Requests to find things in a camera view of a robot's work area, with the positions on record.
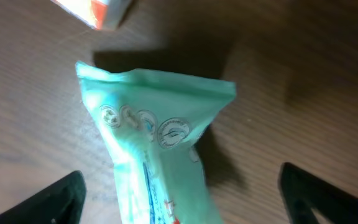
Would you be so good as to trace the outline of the teal wet wipes pack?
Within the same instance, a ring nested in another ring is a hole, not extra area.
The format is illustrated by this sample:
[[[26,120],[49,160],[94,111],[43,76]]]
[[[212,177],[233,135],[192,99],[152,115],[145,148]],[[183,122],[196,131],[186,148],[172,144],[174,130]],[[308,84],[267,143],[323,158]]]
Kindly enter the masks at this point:
[[[111,73],[84,62],[75,69],[114,164],[121,221],[221,223],[195,144],[235,98],[235,84],[139,68]]]

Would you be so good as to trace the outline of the orange Kleenex tissue pack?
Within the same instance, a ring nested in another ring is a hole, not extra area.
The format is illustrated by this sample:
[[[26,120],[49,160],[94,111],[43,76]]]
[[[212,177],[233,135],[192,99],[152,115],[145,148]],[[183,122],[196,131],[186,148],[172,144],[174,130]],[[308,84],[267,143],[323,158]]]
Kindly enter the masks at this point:
[[[115,30],[133,0],[52,0],[94,30]]]

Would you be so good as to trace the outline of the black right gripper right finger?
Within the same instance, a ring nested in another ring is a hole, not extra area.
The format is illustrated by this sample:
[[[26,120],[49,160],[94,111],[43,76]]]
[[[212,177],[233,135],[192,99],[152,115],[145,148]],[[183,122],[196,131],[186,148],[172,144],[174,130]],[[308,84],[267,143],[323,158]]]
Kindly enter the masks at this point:
[[[332,223],[358,223],[357,197],[300,167],[283,163],[278,183],[291,224],[318,224],[314,208]]]

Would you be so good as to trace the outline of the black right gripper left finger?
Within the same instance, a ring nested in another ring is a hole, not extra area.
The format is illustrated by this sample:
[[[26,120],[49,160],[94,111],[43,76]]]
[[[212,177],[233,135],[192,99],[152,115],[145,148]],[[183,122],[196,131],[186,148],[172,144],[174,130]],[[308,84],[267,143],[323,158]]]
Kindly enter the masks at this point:
[[[79,224],[86,184],[76,170],[0,214],[0,224]]]

